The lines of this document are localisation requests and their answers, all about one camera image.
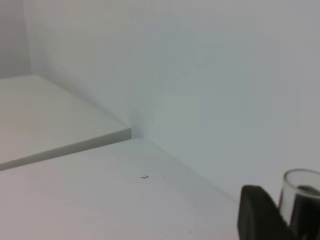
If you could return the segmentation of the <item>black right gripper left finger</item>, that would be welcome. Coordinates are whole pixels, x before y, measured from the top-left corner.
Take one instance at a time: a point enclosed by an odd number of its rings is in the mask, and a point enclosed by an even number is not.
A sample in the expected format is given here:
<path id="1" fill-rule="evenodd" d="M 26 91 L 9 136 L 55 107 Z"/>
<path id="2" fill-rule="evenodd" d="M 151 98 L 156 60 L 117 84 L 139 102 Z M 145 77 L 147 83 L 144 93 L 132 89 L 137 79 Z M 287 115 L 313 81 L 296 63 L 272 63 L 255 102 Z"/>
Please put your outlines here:
<path id="1" fill-rule="evenodd" d="M 237 231 L 240 240 L 296 240 L 270 195 L 260 186 L 241 189 Z"/>

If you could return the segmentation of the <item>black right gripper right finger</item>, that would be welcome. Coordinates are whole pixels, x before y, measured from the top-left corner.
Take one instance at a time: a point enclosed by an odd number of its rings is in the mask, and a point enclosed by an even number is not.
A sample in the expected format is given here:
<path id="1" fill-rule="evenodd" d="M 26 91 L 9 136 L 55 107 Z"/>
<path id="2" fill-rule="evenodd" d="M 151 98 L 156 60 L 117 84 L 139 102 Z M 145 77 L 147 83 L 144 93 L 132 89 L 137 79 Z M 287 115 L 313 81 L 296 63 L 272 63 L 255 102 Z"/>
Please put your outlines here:
<path id="1" fill-rule="evenodd" d="M 291 230 L 299 240 L 320 239 L 320 191 L 300 185 L 291 215 Z"/>

